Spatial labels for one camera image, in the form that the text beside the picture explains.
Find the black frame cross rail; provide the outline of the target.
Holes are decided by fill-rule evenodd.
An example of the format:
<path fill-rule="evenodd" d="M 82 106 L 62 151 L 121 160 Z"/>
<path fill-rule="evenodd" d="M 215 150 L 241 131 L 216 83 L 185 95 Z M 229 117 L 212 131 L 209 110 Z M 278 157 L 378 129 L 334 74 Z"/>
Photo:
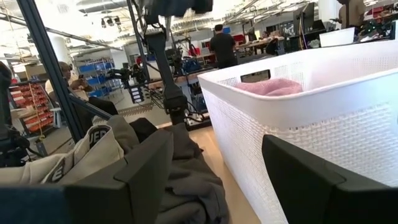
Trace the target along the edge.
<path fill-rule="evenodd" d="M 69 94 L 69 99 L 71 100 L 71 102 L 78 108 L 78 109 L 82 109 L 84 111 L 86 111 L 87 113 L 93 114 L 97 117 L 100 117 L 101 119 L 104 120 L 109 120 L 112 115 L 99 109 L 98 107 L 92 105 L 91 103 L 82 100 L 81 98 L 73 95 L 73 94 Z"/>

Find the cardboard box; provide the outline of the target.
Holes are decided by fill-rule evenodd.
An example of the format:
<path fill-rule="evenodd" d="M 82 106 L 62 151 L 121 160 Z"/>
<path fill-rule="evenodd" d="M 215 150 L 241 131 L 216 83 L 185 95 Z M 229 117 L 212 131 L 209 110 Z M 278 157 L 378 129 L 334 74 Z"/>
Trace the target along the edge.
<path fill-rule="evenodd" d="M 39 76 L 46 76 L 47 72 L 43 64 L 27 64 L 25 65 L 25 73 L 28 79 Z"/>

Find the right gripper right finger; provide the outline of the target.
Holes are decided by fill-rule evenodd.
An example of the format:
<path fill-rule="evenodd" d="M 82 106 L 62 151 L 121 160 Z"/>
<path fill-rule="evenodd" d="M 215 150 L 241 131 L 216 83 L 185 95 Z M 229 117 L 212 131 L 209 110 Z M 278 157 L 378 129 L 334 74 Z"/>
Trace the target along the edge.
<path fill-rule="evenodd" d="M 288 224 L 398 224 L 398 187 L 270 134 L 262 139 L 262 156 Z"/>

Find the thin black frame post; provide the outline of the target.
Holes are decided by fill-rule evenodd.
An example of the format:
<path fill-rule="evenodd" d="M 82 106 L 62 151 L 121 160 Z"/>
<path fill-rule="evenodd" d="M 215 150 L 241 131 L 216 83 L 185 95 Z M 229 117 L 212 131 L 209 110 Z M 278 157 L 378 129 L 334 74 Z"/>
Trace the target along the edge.
<path fill-rule="evenodd" d="M 146 55 L 145 55 L 144 49 L 143 49 L 142 38 L 141 38 L 141 35 L 137 28 L 137 22 L 136 22 L 136 18 L 135 18 L 134 11 L 133 11 L 132 1 L 126 0 L 126 2 L 127 2 L 128 9 L 129 9 L 130 17 L 131 17 L 133 31 L 134 31 L 134 35 L 136 37 L 137 46 L 138 46 L 139 53 L 141 56 L 142 69 L 144 71 L 144 75 L 146 76 L 147 81 L 150 82 L 150 75 L 149 75 L 149 72 L 147 69 Z"/>

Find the shelf with red bins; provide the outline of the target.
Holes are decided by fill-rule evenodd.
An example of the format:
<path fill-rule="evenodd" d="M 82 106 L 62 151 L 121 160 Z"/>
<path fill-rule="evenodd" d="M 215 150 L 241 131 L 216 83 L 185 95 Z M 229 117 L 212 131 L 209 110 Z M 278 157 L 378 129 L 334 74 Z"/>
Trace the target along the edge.
<path fill-rule="evenodd" d="M 18 121 L 22 134 L 43 136 L 53 126 L 53 104 L 42 82 L 13 83 L 8 90 L 12 119 Z"/>

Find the standing person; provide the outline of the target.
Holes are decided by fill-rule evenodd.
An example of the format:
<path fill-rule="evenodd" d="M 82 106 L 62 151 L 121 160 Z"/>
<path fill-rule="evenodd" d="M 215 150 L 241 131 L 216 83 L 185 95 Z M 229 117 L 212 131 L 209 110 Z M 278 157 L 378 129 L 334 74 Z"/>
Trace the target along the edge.
<path fill-rule="evenodd" d="M 219 69 L 233 67 L 238 64 L 235 56 L 235 41 L 230 34 L 223 32 L 223 25 L 214 27 L 214 36 L 210 40 L 210 51 L 216 56 Z"/>
<path fill-rule="evenodd" d="M 361 27 L 364 21 L 365 4 L 363 0 L 337 0 L 341 4 L 338 22 L 341 28 Z"/>

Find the shelf with blue bins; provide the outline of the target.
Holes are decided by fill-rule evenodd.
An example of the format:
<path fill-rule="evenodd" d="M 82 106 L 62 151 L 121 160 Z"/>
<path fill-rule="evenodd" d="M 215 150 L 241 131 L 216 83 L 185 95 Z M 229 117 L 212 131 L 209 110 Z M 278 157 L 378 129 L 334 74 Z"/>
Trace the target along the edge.
<path fill-rule="evenodd" d="M 104 98 L 121 89 L 121 80 L 113 80 L 109 77 L 108 72 L 113 68 L 114 62 L 109 58 L 86 60 L 83 65 L 77 67 L 78 74 L 93 87 L 93 91 L 88 92 L 88 96 Z"/>

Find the dark grey garment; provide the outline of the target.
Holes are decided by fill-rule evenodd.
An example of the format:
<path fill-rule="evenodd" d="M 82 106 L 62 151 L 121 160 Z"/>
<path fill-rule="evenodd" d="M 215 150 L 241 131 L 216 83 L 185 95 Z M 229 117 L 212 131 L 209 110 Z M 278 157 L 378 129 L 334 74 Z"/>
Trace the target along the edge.
<path fill-rule="evenodd" d="M 222 180 L 211 170 L 184 124 L 162 128 L 172 133 L 174 153 L 155 224 L 229 224 Z"/>

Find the black garment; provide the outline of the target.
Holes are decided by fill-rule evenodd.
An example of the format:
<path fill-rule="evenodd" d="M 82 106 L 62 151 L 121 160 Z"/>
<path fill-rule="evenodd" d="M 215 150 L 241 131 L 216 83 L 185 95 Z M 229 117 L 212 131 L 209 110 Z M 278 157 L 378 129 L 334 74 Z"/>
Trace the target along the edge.
<path fill-rule="evenodd" d="M 139 118 L 130 122 L 129 125 L 134 129 L 139 142 L 143 142 L 151 134 L 157 131 L 156 126 L 154 126 L 147 118 Z"/>

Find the white laptop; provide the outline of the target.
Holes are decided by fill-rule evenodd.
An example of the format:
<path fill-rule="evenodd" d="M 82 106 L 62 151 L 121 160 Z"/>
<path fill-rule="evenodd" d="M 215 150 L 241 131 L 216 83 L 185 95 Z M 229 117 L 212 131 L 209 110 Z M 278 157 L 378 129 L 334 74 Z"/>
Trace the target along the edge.
<path fill-rule="evenodd" d="M 321 47 L 334 47 L 352 44 L 354 42 L 354 33 L 355 28 L 350 27 L 320 34 L 319 38 Z"/>

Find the seated person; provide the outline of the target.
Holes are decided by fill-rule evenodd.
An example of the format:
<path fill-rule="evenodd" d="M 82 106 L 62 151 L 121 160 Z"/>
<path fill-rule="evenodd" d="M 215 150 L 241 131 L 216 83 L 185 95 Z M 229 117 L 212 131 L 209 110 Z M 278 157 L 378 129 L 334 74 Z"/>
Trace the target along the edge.
<path fill-rule="evenodd" d="M 59 61 L 58 64 L 61 68 L 63 79 L 77 97 L 81 98 L 83 101 L 87 101 L 91 105 L 109 113 L 110 115 L 118 114 L 113 102 L 102 100 L 95 96 L 88 96 L 88 93 L 94 90 L 93 87 L 84 78 L 79 78 L 77 75 L 74 75 L 72 73 L 72 67 L 69 64 L 62 61 Z M 84 127 L 90 128 L 92 126 L 94 114 L 79 106 L 75 106 L 75 108 L 81 124 Z"/>

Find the white woven plastic laundry basket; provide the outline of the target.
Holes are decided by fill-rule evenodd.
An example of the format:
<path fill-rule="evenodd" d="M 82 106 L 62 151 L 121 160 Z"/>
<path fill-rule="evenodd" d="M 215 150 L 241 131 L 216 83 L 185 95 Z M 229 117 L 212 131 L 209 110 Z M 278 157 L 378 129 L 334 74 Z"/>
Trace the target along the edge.
<path fill-rule="evenodd" d="M 261 96 L 234 87 L 275 78 L 303 92 Z M 262 158 L 265 134 L 398 186 L 398 41 L 301 50 L 198 79 L 223 160 L 261 224 L 287 224 Z"/>

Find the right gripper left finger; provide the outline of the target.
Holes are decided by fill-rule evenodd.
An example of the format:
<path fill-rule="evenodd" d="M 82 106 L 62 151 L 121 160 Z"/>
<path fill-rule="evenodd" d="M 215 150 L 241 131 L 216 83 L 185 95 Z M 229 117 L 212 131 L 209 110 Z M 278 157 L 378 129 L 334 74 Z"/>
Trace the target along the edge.
<path fill-rule="evenodd" d="M 154 224 L 169 176 L 172 133 L 71 184 L 0 184 L 0 224 Z"/>

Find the pink towel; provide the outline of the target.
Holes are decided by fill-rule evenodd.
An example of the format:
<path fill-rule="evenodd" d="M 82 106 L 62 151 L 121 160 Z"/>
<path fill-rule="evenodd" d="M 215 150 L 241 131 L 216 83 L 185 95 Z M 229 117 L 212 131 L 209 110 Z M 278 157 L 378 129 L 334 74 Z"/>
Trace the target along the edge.
<path fill-rule="evenodd" d="M 275 78 L 254 83 L 238 83 L 234 87 L 261 96 L 284 96 L 303 92 L 300 83 L 284 78 Z"/>

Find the cream printed hoodie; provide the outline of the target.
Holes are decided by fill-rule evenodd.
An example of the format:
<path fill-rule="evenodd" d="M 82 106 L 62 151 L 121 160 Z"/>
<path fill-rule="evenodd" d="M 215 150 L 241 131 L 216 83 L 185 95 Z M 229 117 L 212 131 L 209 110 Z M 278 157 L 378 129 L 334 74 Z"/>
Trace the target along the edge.
<path fill-rule="evenodd" d="M 68 153 L 27 162 L 22 167 L 0 168 L 0 184 L 71 184 L 123 157 L 112 127 L 96 125 Z"/>

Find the thick black frame post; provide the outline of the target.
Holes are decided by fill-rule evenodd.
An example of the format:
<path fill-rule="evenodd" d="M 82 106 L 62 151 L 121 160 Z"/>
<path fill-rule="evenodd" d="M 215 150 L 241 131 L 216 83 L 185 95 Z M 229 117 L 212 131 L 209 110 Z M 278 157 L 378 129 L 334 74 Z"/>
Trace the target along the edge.
<path fill-rule="evenodd" d="M 21 13 L 24 17 L 26 26 L 29 29 L 31 37 L 37 47 L 41 61 L 49 75 L 53 91 L 60 107 L 66 117 L 67 126 L 70 130 L 72 138 L 78 142 L 85 136 L 77 117 L 75 106 L 72 104 L 67 83 L 63 79 L 62 70 L 58 64 L 57 57 L 50 42 L 47 30 L 41 19 L 34 0 L 16 0 Z"/>

